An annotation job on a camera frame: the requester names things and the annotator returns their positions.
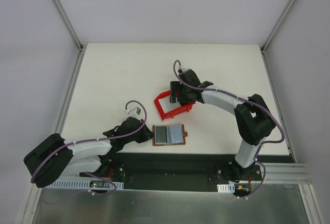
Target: white tabletop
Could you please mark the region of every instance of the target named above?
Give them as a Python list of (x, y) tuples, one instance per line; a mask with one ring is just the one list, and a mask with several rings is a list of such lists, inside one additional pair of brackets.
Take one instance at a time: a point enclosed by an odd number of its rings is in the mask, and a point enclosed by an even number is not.
[[(151, 140), (131, 142), (121, 152), (236, 154), (241, 137), (235, 117), (224, 110), (196, 103), (189, 113), (161, 120), (153, 100), (170, 89), (170, 81), (176, 80), (172, 71), (176, 59), (184, 68), (194, 70), (201, 82), (210, 81), (240, 95), (261, 95), (278, 120), (256, 45), (89, 43), (62, 136), (103, 137), (102, 132), (127, 118), (125, 103), (138, 100), (147, 110), (149, 129), (158, 124), (184, 124), (188, 132), (186, 144), (153, 147)], [(274, 129), (268, 139), (280, 137)], [(287, 145), (265, 145), (260, 154), (287, 155)]]

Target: red object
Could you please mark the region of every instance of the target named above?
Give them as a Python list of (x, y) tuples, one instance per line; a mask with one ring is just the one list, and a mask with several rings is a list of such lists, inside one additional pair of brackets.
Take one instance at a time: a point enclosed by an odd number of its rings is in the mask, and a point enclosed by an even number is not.
[(177, 109), (171, 110), (170, 112), (164, 113), (164, 111), (159, 103), (159, 100), (166, 98), (169, 95), (171, 95), (171, 91), (165, 91), (165, 92), (162, 92), (160, 95), (158, 95), (158, 97), (154, 100), (154, 103), (157, 107), (157, 110), (158, 110), (162, 120), (168, 119), (168, 118), (174, 118), (174, 116), (179, 115), (183, 112), (189, 112), (192, 109), (192, 106), (195, 104), (195, 103), (189, 103), (189, 104), (181, 106)]

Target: purple cable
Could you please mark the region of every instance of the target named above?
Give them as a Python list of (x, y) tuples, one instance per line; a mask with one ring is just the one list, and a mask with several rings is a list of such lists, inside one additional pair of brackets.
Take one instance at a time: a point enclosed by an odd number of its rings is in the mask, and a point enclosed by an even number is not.
[[(133, 135), (133, 134), (135, 134), (136, 132), (139, 132), (139, 131), (145, 126), (145, 123), (146, 123), (146, 119), (147, 119), (146, 110), (145, 110), (144, 106), (143, 106), (140, 102), (138, 102), (138, 101), (136, 101), (136, 100), (131, 100), (131, 101), (127, 102), (126, 105), (125, 105), (125, 109), (127, 109), (127, 106), (128, 106), (130, 103), (137, 103), (137, 104), (139, 104), (139, 105), (142, 107), (143, 111), (144, 111), (144, 121), (143, 121), (142, 125), (141, 125), (138, 129), (136, 129), (135, 131), (130, 132), (130, 133), (126, 134), (126, 135), (119, 135), (119, 136), (114, 136), (114, 137), (109, 137), (109, 138), (106, 137), (106, 138), (100, 138), (100, 139), (93, 138), (93, 139), (79, 140), (79, 141), (76, 142), (76, 144), (81, 144), (81, 143), (85, 143), (85, 142), (92, 142), (92, 141), (113, 140), (113, 139), (118, 139), (118, 138), (124, 138), (124, 137), (130, 136), (130, 135)], [(69, 146), (71, 146), (71, 145), (74, 145), (74, 143), (73, 143), (73, 142), (70, 142), (70, 143), (68, 143), (68, 144), (64, 144), (64, 145), (60, 146), (59, 148), (57, 148), (56, 150), (54, 150), (50, 155), (48, 155), (48, 157), (47, 157), (43, 162), (41, 162), (40, 165), (37, 167), (37, 169), (34, 171), (32, 177), (31, 177), (31, 183), (34, 183), (34, 182), (35, 182), (35, 178), (36, 178), (36, 175), (38, 174), (38, 172), (41, 170), (41, 168), (42, 168), (42, 167), (43, 167), (43, 166), (44, 166), (44, 165), (45, 165), (45, 164), (46, 164), (46, 163), (47, 163), (47, 162), (48, 162), (48, 161), (49, 161), (54, 155), (56, 155), (56, 154), (57, 154), (59, 151), (61, 151), (62, 149), (66, 148), (66, 147), (69, 147)]]
[(175, 74), (175, 76), (177, 77), (177, 79), (185, 86), (191, 88), (191, 89), (194, 89), (194, 90), (199, 90), (199, 91), (215, 91), (215, 92), (220, 92), (220, 93), (223, 93), (223, 94), (226, 94), (232, 98), (235, 98), (237, 100), (240, 100), (240, 101), (243, 101), (243, 102), (246, 102), (248, 104), (251, 104), (253, 106), (256, 106), (258, 108), (260, 108), (262, 111), (264, 111), (269, 117), (270, 119), (272, 119), (272, 121), (275, 123), (275, 125), (277, 126), (277, 128), (279, 129), (280, 133), (281, 133), (281, 139), (280, 140), (267, 140), (267, 141), (262, 141), (260, 143), (260, 146), (258, 147), (258, 150), (256, 152), (256, 154), (254, 155), (254, 160), (257, 164), (260, 164), (262, 167), (263, 167), (263, 176), (262, 176), (262, 179), (260, 181), (260, 184), (255, 188), (255, 190), (253, 192), (251, 192), (249, 195), (251, 195), (252, 193), (254, 193), (256, 190), (258, 190), (261, 185), (263, 184), (264, 180), (265, 180), (265, 177), (266, 177), (266, 167), (264, 166), (263, 163), (261, 162), (258, 162), (257, 161), (257, 156), (261, 150), (261, 147), (262, 145), (264, 144), (267, 144), (267, 143), (281, 143), (284, 141), (285, 139), (285, 134), (284, 134), (284, 131), (283, 131), (283, 128), (281, 127), (281, 125), (278, 123), (278, 121), (275, 119), (275, 117), (263, 106), (261, 106), (260, 104), (257, 104), (257, 103), (254, 103), (252, 101), (249, 101), (245, 98), (241, 98), (235, 94), (232, 94), (231, 92), (228, 92), (228, 91), (225, 91), (225, 90), (221, 90), (221, 89), (214, 89), (214, 88), (200, 88), (200, 87), (194, 87), (194, 86), (191, 86), (189, 84), (187, 84), (186, 82), (184, 82), (180, 77), (179, 75), (176, 73), (175, 71), (175, 66), (176, 64), (179, 63), (179, 65), (181, 66), (181, 62), (179, 60), (176, 60), (174, 63), (173, 63), (173, 72)]

